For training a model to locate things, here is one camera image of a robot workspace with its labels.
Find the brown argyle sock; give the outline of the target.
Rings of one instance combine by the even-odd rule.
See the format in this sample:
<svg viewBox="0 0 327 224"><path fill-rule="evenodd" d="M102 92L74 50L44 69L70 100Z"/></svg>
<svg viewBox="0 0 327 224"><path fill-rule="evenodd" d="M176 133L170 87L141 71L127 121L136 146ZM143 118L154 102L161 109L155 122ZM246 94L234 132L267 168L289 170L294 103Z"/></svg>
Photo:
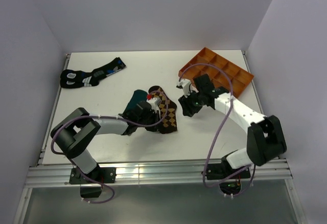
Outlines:
<svg viewBox="0 0 327 224"><path fill-rule="evenodd" d="M164 90L158 85L150 87L148 93L151 95L152 98L160 98L160 116L163 117L164 115L166 115L162 122L158 125L158 131L161 134L170 134L176 132L178 130L176 118L176 103L174 103L164 92Z"/></svg>

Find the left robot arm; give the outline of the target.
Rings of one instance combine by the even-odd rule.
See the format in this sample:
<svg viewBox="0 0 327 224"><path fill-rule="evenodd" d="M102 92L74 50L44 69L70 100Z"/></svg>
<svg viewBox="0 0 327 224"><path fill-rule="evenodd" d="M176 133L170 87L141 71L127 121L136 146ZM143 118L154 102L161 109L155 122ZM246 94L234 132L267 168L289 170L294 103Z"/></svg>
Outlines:
<svg viewBox="0 0 327 224"><path fill-rule="evenodd" d="M116 116L90 115L77 108L51 131L51 150L62 154L81 170L81 177L93 183L100 176L99 166L87 147L97 135L129 136L139 127L151 128L159 124L159 98L141 101Z"/></svg>

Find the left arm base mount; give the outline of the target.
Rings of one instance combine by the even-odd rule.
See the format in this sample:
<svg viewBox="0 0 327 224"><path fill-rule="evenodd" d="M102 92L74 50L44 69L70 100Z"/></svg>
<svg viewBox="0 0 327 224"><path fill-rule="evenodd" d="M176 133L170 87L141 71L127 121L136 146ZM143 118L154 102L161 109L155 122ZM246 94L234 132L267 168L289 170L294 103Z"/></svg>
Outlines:
<svg viewBox="0 0 327 224"><path fill-rule="evenodd" d="M93 201L99 198L105 190L110 190L112 199L115 195L114 189L108 185L115 183L116 168L97 166L90 173L83 173L78 167L71 170L68 183L70 185L80 185L80 196L83 199Z"/></svg>

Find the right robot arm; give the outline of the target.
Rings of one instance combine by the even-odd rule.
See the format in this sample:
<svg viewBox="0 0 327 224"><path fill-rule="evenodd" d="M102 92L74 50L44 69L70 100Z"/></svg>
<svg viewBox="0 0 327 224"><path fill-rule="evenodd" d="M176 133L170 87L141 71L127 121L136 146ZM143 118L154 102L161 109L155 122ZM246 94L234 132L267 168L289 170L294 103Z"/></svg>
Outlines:
<svg viewBox="0 0 327 224"><path fill-rule="evenodd" d="M222 158L221 172L234 177L241 167L262 166L287 151L287 145L280 120L276 116L266 116L249 108L229 90L215 87L207 74L197 77L196 86L187 79L180 79L177 88L184 94L179 98L184 116L192 117L203 106L225 114L246 132L246 147L231 152Z"/></svg>

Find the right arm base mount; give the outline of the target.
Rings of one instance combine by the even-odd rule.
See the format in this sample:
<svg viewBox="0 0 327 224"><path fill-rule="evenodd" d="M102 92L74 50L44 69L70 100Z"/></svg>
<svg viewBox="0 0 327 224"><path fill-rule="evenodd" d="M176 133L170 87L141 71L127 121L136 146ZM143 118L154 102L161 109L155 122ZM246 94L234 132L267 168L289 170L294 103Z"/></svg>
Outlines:
<svg viewBox="0 0 327 224"><path fill-rule="evenodd" d="M209 187L207 181L216 181L219 183L220 191L227 196L235 196L242 192L242 180L252 180L252 174L249 167L242 166L241 168L232 169L227 162L208 164L206 171L202 171L204 176L204 184Z"/></svg>

